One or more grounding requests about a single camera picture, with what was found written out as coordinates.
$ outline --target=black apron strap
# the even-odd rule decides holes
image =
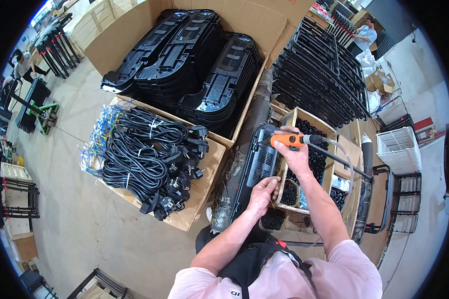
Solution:
[[[313,274],[311,273],[311,270],[309,270],[309,268],[311,268],[311,265],[301,262],[301,263],[299,263],[299,268],[303,272],[305,272],[305,275],[308,278],[309,283],[311,284],[311,287],[313,288],[316,299],[320,299],[319,294],[317,293],[317,290],[316,290],[316,285],[314,284],[313,280],[311,279],[311,277],[313,276]]]

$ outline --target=green pallet jack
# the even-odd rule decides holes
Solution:
[[[48,135],[50,128],[56,125],[56,121],[58,119],[56,114],[58,112],[58,109],[60,108],[60,105],[55,103],[54,101],[51,104],[47,104],[44,106],[37,106],[35,104],[35,101],[32,99],[29,99],[30,102],[27,102],[26,100],[20,98],[20,96],[12,92],[15,90],[17,84],[18,81],[15,80],[15,82],[13,82],[12,84],[12,88],[10,89],[9,96],[24,105],[26,107],[25,113],[28,115],[34,115],[37,118],[40,132],[43,135]]]

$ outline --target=clear plastic tubing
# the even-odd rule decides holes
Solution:
[[[329,139],[329,138],[323,138],[324,141],[329,142],[334,144],[336,147],[339,147],[341,149],[341,151],[344,153],[344,156],[346,156],[347,158],[347,163],[349,164],[349,170],[350,170],[350,175],[351,175],[351,179],[349,180],[349,192],[347,193],[347,197],[346,200],[344,201],[344,206],[341,209],[341,215],[343,213],[343,211],[346,210],[346,207],[349,203],[349,198],[351,197],[351,192],[352,192],[352,183],[354,180],[354,170],[352,169],[352,161],[351,161],[351,157],[349,156],[349,154],[346,152],[346,150],[344,149],[344,147],[342,147],[342,145],[340,145],[339,143],[337,143],[336,141]]]

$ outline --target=orange screwdriver handle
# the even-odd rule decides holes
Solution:
[[[282,134],[282,135],[272,135],[269,139],[269,143],[274,147],[274,141],[277,140],[290,150],[299,151],[298,147],[302,147],[305,143],[303,141],[304,134],[301,132],[296,132],[295,134]]]

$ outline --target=black pants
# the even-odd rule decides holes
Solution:
[[[362,53],[361,48],[353,41],[349,46],[347,46],[347,50],[353,55],[353,57],[358,56]]]
[[[44,70],[42,70],[41,68],[39,68],[38,66],[35,66],[35,72],[37,72],[37,74],[40,74],[40,75],[46,75],[46,72]],[[22,78],[24,78],[28,82],[32,83],[33,78],[31,77],[30,74],[31,74],[31,68],[25,73],[25,75],[22,76]]]
[[[202,229],[200,231],[200,233],[198,233],[198,236],[196,236],[196,241],[195,241],[196,254],[198,254],[198,252],[200,252],[201,249],[203,249],[203,247],[206,244],[208,244],[214,237],[219,235],[219,233],[212,234],[210,232],[210,230],[211,230],[211,227],[208,225],[207,227]],[[249,233],[249,235],[246,237],[246,240],[245,240],[245,242],[243,242],[243,245],[241,246],[238,253],[241,253],[243,250],[248,248],[248,245],[250,245],[250,244],[266,243],[267,240],[271,240],[271,239],[275,240],[276,238],[271,236],[267,231],[261,230],[259,228],[258,224],[256,224],[253,227],[253,229],[251,230],[251,232]]]

